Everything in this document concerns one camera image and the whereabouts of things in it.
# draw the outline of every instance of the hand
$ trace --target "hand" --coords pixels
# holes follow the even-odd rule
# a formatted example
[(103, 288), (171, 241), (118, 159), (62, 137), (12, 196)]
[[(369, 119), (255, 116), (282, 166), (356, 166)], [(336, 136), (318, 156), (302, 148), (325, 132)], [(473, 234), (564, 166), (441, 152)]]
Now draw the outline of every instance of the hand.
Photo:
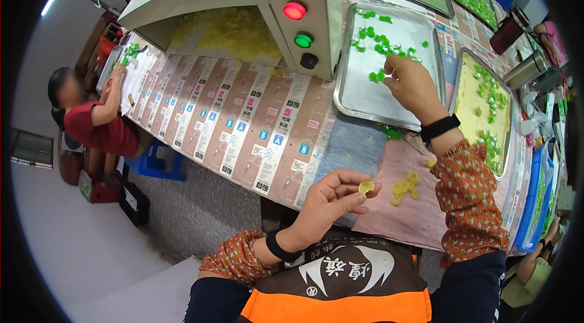
[(555, 234), (558, 232), (558, 227), (559, 227), (559, 217), (555, 217), (554, 220), (552, 220), (551, 224), (550, 224), (550, 229), (548, 229), (547, 234), (545, 235), (545, 240), (547, 242), (550, 242), (551, 239), (555, 236)]
[(348, 169), (336, 169), (312, 185), (306, 201), (288, 229), (276, 236), (278, 244), (288, 252), (296, 252), (320, 241), (332, 224), (346, 213), (365, 214), (368, 207), (362, 206), (367, 198), (376, 197), (381, 183), (363, 195), (358, 191), (359, 183), (370, 181), (371, 175)]
[(123, 64), (118, 64), (117, 66), (115, 66), (113, 68), (112, 71), (112, 80), (113, 81), (121, 81), (122, 77), (124, 77), (124, 74), (126, 73), (126, 66)]
[(421, 63), (390, 54), (385, 60), (384, 72), (391, 74), (391, 78), (386, 77), (383, 83), (422, 125), (432, 124), (450, 115), (438, 98), (430, 73)]

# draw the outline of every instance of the blue stool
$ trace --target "blue stool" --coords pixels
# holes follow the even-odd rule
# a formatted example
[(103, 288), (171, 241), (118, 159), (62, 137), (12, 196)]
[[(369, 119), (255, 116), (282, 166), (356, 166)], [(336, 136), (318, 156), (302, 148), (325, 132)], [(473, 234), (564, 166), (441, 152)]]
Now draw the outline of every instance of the blue stool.
[(164, 160), (156, 157), (156, 151), (158, 147), (168, 146), (155, 138), (148, 146), (148, 149), (146, 149), (141, 156), (135, 158), (125, 158), (124, 161), (136, 175), (150, 176), (167, 180), (185, 181), (186, 176), (180, 174), (180, 164), (184, 158), (183, 155), (179, 152), (176, 152), (175, 158), (172, 162), (172, 170), (167, 171), (164, 169)]

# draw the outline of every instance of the machine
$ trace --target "machine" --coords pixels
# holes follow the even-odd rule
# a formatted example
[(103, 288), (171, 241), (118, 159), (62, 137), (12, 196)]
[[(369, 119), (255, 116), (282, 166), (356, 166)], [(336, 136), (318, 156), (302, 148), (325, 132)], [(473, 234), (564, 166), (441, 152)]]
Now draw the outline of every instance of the machine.
[[(131, 0), (118, 22), (163, 52), (177, 53), (169, 51), (171, 36), (186, 14), (235, 6), (257, 6), (281, 52), (278, 67), (332, 79), (341, 47), (341, 0)], [(184, 51), (179, 54), (205, 55), (195, 46)]]

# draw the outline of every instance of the wrist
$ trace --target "wrist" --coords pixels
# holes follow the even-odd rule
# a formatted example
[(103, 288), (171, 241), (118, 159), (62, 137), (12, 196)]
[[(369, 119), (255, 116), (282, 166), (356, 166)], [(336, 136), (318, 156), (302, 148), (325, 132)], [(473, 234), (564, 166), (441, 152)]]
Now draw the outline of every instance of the wrist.
[(292, 254), (308, 247), (302, 243), (291, 227), (279, 231), (276, 234), (276, 242), (281, 249)]
[(439, 104), (439, 106), (428, 106), (424, 112), (421, 112), (419, 115), (416, 114), (416, 117), (423, 126), (430, 125), (448, 116), (450, 116), (450, 113), (442, 104)]

